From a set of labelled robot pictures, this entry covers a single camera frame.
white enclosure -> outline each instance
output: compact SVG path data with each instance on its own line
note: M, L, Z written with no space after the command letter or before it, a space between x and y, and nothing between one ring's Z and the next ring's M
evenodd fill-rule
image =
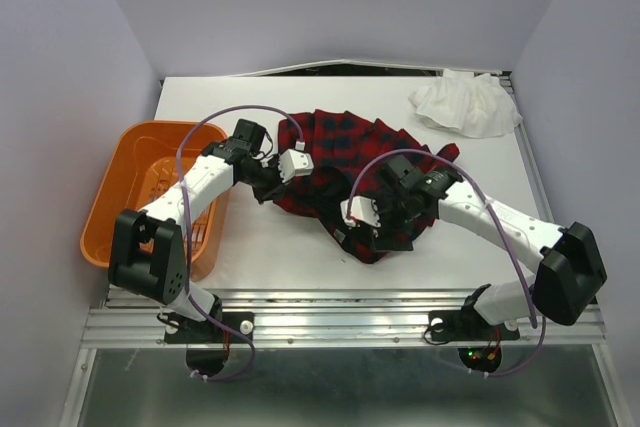
M60 418L105 275L79 237L119 135L166 76L357 58L513 70L555 220L595 231L640 418L639 0L0 0L0 425Z

glass panel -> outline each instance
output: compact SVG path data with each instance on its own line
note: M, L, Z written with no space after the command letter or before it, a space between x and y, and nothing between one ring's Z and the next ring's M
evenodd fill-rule
M509 346L502 368L530 352ZM546 347L530 368L504 379L484 380L443 360L459 362L457 351L265 351L240 379L205 384L189 378L182 350L104 350L80 425L614 425L590 346Z

screw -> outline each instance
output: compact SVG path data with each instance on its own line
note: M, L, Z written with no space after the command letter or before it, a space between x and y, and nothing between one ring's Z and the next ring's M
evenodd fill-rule
M253 323L250 320L243 320L240 323L240 332L242 332L244 335L253 332Z

metal frame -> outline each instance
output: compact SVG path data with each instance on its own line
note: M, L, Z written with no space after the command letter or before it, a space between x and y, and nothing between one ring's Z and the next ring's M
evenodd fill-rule
M96 359L96 349L80 349L78 359L73 368L71 376L71 384L67 392L67 399L62 409L62 417L60 418L60 427L70 427L78 425L82 406L89 388L91 380L91 372Z
M509 77L499 78L515 100ZM551 208L524 125L518 126L515 134L540 218L552 222ZM256 314L253 335L258 349L427 348L421 334L429 324L429 312L459 308L470 293L467 290L215 292L221 297L225 310L251 310ZM163 342L164 326L156 320L159 309L149 299L111 287L104 304L90 310L60 426L77 425L80 420L97 349L184 348ZM528 323L520 323L519 328L522 336L517 341L519 345L537 342L538 332ZM618 425L632 425L604 333L600 309L592 305L572 327L550 323L545 344L592 345L615 421ZM246 346L239 344L234 348Z
M430 323L429 312L458 309L471 291L216 291L216 294L227 312L255 313L253 340L259 349L424 348L428 346L422 333ZM164 326L155 318L159 307L153 302L112 290L106 306L90 311L82 348L184 348L164 344ZM518 343L537 342L538 334L527 322L520 323L519 328L522 338ZM546 342L600 344L604 342L603 329L599 309L592 306L572 327L551 324ZM239 344L234 348L245 346Z

white table surface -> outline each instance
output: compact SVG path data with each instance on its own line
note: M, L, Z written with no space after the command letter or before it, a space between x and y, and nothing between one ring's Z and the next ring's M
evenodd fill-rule
M428 77L184 77L167 78L156 119L199 121L225 107L262 104L287 112L352 113L406 129L438 151L460 148L457 162L492 197L538 216L515 134L467 139L424 127L407 96ZM228 134L246 118L274 139L281 117L262 111L230 113L215 120ZM392 253L365 265L345 253L315 219L294 216L253 199L250 187L232 189L218 260L200 285L226 289L473 289L516 278L507 255L463 229L436 221L414 252Z

